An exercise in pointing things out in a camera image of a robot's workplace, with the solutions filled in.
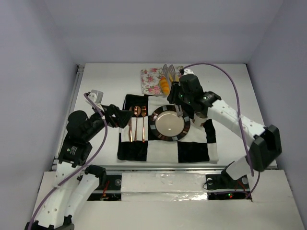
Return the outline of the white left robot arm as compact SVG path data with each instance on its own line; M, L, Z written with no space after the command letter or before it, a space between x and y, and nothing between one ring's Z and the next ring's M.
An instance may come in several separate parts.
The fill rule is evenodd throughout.
M76 216L91 193L106 184L106 169L92 165L90 140L101 130L124 128L133 116L132 111L120 110L115 105L96 105L87 116L78 110L68 117L56 175L51 191L38 205L27 230L72 230Z

